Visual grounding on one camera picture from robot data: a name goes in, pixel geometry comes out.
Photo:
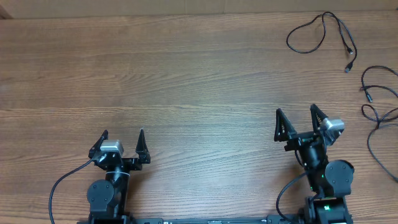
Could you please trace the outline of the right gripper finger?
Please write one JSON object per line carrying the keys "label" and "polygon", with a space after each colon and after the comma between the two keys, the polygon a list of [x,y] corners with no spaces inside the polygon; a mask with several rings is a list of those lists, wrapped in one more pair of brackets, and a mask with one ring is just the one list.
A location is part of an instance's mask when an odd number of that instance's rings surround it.
{"label": "right gripper finger", "polygon": [[312,117],[313,131],[317,132],[320,127],[320,123],[328,116],[316,104],[312,104],[310,106],[310,112]]}
{"label": "right gripper finger", "polygon": [[297,132],[292,126],[292,123],[286,117],[284,112],[280,108],[278,108],[276,110],[274,141],[289,141],[290,139],[293,139],[296,135]]}

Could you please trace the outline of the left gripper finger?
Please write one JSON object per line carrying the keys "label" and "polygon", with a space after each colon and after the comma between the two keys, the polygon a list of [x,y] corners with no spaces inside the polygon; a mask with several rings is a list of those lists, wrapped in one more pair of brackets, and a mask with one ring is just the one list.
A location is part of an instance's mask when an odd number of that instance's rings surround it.
{"label": "left gripper finger", "polygon": [[150,164],[151,156],[147,148],[143,129],[141,129],[139,133],[139,138],[136,146],[136,153],[138,155],[138,160],[141,164]]}
{"label": "left gripper finger", "polygon": [[107,139],[108,139],[108,130],[105,129],[105,130],[103,131],[102,135],[101,135],[101,136],[99,137],[99,139],[96,141],[96,143],[95,143],[95,144],[91,147],[91,149],[89,150],[88,157],[89,157],[90,159],[92,159],[92,158],[94,157],[94,155],[95,155],[96,152],[99,152],[99,151],[100,151],[100,147],[101,147],[103,141],[104,141],[104,140],[107,140]]}

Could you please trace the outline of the black USB cable long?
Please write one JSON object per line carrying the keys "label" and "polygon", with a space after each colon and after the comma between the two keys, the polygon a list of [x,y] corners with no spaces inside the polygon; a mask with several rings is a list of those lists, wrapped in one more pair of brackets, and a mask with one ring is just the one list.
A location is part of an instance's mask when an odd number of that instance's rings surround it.
{"label": "black USB cable long", "polygon": [[[345,24],[345,22],[343,20],[341,20],[339,17],[337,17],[333,12],[325,11],[325,12],[315,16],[310,22],[307,22],[305,24],[302,24],[302,25],[292,29],[287,34],[285,43],[290,50],[292,50],[298,54],[310,54],[310,53],[317,51],[322,46],[322,43],[326,38],[326,34],[327,34],[327,28],[326,28],[326,22],[325,22],[326,17],[330,17],[336,22],[343,47],[345,48],[348,55],[353,55],[352,60],[345,66],[345,69],[344,69],[345,73],[349,73],[352,70],[352,68],[354,67],[354,63],[358,57],[358,48],[357,48],[355,39],[354,39],[350,29],[348,28],[348,26]],[[317,45],[314,46],[314,48],[312,48],[310,50],[298,50],[293,45],[290,44],[290,38],[294,32],[298,31],[299,29],[303,29],[304,27],[313,25],[317,20],[321,20],[323,32],[322,32],[321,39],[318,41]]]}

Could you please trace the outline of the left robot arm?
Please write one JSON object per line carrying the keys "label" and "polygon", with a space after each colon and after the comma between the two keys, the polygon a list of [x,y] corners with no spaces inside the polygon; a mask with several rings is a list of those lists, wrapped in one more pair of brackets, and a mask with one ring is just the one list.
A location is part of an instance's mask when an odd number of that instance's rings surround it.
{"label": "left robot arm", "polygon": [[125,211],[130,172],[142,170],[151,157],[146,145],[144,131],[137,140],[137,157],[123,158],[124,148],[120,140],[109,140],[108,131],[89,150],[88,157],[95,166],[104,170],[105,178],[93,182],[86,193],[90,203],[88,223],[135,223]]}

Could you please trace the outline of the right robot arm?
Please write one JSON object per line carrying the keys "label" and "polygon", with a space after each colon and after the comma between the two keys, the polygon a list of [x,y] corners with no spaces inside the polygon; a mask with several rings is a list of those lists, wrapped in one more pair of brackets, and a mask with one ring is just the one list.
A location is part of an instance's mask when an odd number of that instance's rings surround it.
{"label": "right robot arm", "polygon": [[[279,108],[276,110],[274,141],[285,142],[284,149],[293,151],[304,173],[291,180],[278,194],[276,215],[267,221],[275,223],[353,223],[345,197],[351,193],[354,167],[345,160],[329,161],[327,148],[332,146],[345,130],[341,119],[329,118],[317,105],[310,107],[312,131],[296,132],[292,123]],[[305,205],[295,215],[286,215],[279,204],[284,192],[306,177],[310,190],[315,193],[305,198]]]}

